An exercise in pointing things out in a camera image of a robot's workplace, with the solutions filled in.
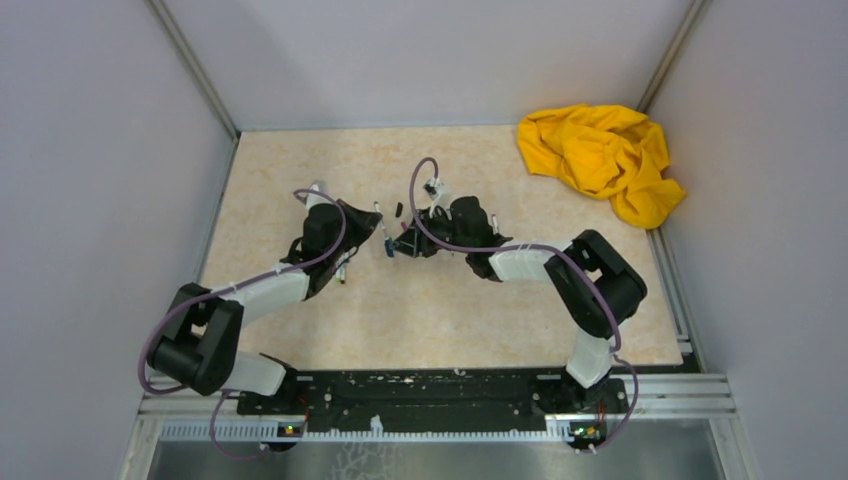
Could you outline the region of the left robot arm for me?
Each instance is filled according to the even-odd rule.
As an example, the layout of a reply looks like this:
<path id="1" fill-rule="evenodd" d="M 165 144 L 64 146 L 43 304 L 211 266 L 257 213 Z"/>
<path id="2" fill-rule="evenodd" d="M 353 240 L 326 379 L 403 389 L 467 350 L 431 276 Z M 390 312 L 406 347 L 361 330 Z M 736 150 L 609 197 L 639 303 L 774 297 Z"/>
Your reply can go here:
<path id="1" fill-rule="evenodd" d="M 315 297 L 383 219 L 377 211 L 360 210 L 314 190 L 306 194 L 310 199 L 302 235 L 269 271 L 217 290 L 197 283 L 178 289 L 140 356 L 137 375 L 146 393 L 164 392 L 148 380 L 146 372 L 152 369 L 175 381 L 172 392 L 257 394 L 277 414 L 297 406 L 295 369 L 273 357 L 241 351 L 241 331 Z"/>

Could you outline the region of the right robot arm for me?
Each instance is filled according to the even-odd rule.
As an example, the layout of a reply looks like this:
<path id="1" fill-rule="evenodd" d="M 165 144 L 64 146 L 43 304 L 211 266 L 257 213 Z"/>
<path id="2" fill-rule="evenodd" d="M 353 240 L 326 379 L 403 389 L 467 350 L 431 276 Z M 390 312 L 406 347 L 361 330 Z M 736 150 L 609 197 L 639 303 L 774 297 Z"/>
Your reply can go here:
<path id="1" fill-rule="evenodd" d="M 562 246 L 521 243 L 500 233 L 496 220 L 475 196 L 448 208 L 414 212 L 392 241 L 397 254 L 429 258 L 441 250 L 462 253 L 478 277 L 492 282 L 538 281 L 551 285 L 578 326 L 570 377 L 563 398 L 576 412 L 590 411 L 602 398 L 601 383 L 621 349 L 621 326 L 646 298 L 642 277 L 595 230 Z"/>

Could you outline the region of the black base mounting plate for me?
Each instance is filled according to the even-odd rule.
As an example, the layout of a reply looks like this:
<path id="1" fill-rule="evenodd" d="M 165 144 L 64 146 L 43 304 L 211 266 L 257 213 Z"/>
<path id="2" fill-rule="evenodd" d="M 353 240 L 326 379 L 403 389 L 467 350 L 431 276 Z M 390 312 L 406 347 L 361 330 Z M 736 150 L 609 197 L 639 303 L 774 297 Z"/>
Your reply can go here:
<path id="1" fill-rule="evenodd" d="M 305 415 L 314 433 L 531 432 L 548 414 L 598 420 L 630 406 L 623 380 L 584 389 L 562 367 L 301 371 L 274 396 L 237 400 L 244 416 Z"/>

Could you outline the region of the yellow crumpled cloth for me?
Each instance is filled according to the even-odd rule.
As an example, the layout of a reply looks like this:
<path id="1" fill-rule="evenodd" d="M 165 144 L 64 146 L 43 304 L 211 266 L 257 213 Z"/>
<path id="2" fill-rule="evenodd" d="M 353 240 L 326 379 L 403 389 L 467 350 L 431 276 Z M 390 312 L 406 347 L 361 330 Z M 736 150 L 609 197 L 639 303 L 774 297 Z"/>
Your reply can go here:
<path id="1" fill-rule="evenodd" d="M 671 156 L 663 127 L 622 105 L 577 104 L 522 118 L 516 143 L 526 169 L 609 202 L 623 222 L 661 226 L 687 192 L 667 176 Z"/>

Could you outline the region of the left corner aluminium post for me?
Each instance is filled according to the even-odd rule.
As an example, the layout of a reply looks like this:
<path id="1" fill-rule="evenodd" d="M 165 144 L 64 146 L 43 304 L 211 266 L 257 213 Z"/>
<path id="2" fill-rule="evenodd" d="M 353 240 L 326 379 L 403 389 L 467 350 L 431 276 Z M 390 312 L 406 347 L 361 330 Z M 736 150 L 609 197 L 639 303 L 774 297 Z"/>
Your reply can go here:
<path id="1" fill-rule="evenodd" d="M 150 10 L 153 18 L 163 30 L 169 44 L 175 51 L 192 80 L 195 89 L 201 95 L 212 115 L 221 125 L 230 141 L 237 143 L 240 140 L 241 132 L 232 120 L 221 96 L 167 2 L 163 0 L 144 0 L 143 3 Z"/>

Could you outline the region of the corner aluminium post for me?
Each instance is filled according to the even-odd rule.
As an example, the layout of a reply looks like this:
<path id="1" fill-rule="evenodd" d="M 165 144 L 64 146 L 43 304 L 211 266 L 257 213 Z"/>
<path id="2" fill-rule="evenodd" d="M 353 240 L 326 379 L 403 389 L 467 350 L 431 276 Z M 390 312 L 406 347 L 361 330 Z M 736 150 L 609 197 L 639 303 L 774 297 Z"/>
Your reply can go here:
<path id="1" fill-rule="evenodd" d="M 212 115 L 221 125 L 230 141 L 237 143 L 240 140 L 241 132 L 232 120 L 221 96 L 167 2 L 163 0 L 144 0 L 143 3 L 150 10 L 153 18 L 163 30 L 169 44 L 175 51 L 192 80 L 195 89 L 201 95 Z"/>
<path id="2" fill-rule="evenodd" d="M 675 65 L 682 57 L 687 43 L 706 15 L 711 4 L 712 1 L 710 0 L 692 0 L 688 3 L 681 21 L 637 104 L 637 111 L 647 114 L 655 104 L 666 81 L 671 76 Z"/>

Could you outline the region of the aluminium frame rail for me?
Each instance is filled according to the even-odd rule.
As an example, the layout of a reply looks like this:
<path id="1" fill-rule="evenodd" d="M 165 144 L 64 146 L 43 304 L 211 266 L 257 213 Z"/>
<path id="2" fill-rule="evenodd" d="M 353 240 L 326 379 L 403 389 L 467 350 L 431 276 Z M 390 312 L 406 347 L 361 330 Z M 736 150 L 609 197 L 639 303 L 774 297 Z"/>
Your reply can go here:
<path id="1" fill-rule="evenodd" d="M 311 413 L 338 411 L 352 415 L 356 409 L 378 409 L 382 415 L 403 408 L 492 407 L 508 415 L 544 413 L 566 417 L 588 415 L 602 407 L 616 418 L 634 416 L 668 418 L 734 418 L 737 408 L 726 378 L 718 374 L 648 374 L 611 376 L 583 400 L 566 391 L 559 374 L 527 369 L 364 375 L 331 382 L 319 372 L 305 379 L 305 398 Z"/>

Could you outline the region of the right corner aluminium post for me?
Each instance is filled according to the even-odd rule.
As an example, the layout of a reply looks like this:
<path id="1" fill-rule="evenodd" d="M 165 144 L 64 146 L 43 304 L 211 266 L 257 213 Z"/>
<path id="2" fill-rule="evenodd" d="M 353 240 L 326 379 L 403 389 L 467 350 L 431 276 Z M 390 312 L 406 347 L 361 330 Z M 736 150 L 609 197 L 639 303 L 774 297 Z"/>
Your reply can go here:
<path id="1" fill-rule="evenodd" d="M 687 43 L 706 15 L 711 4 L 712 1 L 710 0 L 692 0 L 688 3 L 681 21 L 637 104 L 637 111 L 647 114 L 655 104 L 666 81 L 671 76 L 675 65 L 682 57 Z"/>

